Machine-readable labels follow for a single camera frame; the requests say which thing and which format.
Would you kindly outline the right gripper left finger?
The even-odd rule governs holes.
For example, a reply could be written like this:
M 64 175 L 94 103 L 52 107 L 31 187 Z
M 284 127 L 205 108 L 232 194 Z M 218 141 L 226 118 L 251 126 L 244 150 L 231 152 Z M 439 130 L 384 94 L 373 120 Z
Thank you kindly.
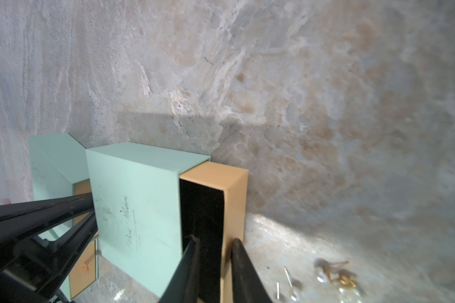
M 159 303 L 196 303 L 200 277 L 200 239 L 190 237 L 182 259 Z

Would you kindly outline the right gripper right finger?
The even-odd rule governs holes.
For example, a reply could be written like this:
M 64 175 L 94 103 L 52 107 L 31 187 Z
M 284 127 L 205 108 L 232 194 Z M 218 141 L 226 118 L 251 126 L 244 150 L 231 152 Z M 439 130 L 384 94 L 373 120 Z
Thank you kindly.
M 272 303 L 240 239 L 231 245 L 234 303 Z

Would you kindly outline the gold earring pair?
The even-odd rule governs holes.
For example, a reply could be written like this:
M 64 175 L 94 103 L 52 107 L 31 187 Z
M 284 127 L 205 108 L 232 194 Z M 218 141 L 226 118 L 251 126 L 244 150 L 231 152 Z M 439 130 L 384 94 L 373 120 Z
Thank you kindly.
M 346 270 L 349 261 L 331 263 L 325 259 L 317 259 L 314 263 L 315 276 L 321 284 L 330 284 L 340 292 L 358 289 L 356 275 Z

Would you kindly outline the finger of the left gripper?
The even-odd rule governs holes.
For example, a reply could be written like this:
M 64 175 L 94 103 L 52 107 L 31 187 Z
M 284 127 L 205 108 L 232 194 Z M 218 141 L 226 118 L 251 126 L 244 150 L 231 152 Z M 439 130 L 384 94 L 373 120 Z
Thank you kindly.
M 0 246 L 37 236 L 80 215 L 87 216 L 70 231 L 85 232 L 87 240 L 95 235 L 92 193 L 0 206 Z
M 73 227 L 86 216 L 80 216 Z M 72 228 L 57 238 L 33 236 L 14 247 L 15 259 L 7 266 L 7 277 L 22 292 L 19 299 L 66 299 L 60 286 L 88 244 L 97 241 L 96 217 L 91 240 L 85 232 L 73 234 Z

